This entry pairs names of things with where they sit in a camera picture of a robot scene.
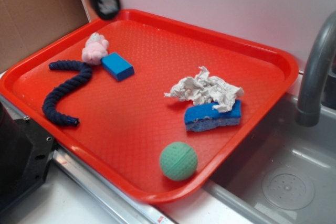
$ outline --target pink plush toy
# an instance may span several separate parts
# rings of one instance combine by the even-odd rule
[[[109,42],[104,35],[93,33],[85,43],[85,48],[82,50],[82,60],[89,65],[100,65],[101,58],[108,55],[107,48]]]

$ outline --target green foam ball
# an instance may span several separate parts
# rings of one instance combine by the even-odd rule
[[[197,163],[194,149],[182,142],[168,145],[160,155],[163,174],[174,181],[182,181],[192,176],[196,171]]]

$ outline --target orange plastic tray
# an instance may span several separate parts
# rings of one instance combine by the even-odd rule
[[[135,74],[118,82],[102,66],[94,67],[92,79],[57,105],[58,111],[78,117],[80,125],[55,126],[42,112],[44,98],[77,72],[51,71],[48,64],[81,60],[86,40],[96,31],[110,42],[109,53],[126,59]],[[165,98],[164,92],[194,77],[199,66],[244,89],[240,125],[186,131],[184,112],[192,103]],[[158,204],[197,190],[297,75],[295,60],[281,50],[123,10],[114,20],[95,20],[13,66],[0,79],[0,93],[125,193]],[[164,177],[159,166],[161,151],[175,141],[192,146],[199,160],[196,173],[183,182]]]

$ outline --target stainless steel sink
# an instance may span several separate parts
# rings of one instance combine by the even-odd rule
[[[286,94],[205,186],[254,223],[336,223],[336,111],[303,127],[296,101]]]

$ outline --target blue rope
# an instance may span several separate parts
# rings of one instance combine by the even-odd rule
[[[87,83],[92,77],[91,67],[81,61],[58,60],[49,64],[50,70],[76,70],[80,73],[54,88],[44,100],[42,110],[48,120],[61,126],[78,126],[79,119],[56,111],[57,102],[71,91]]]

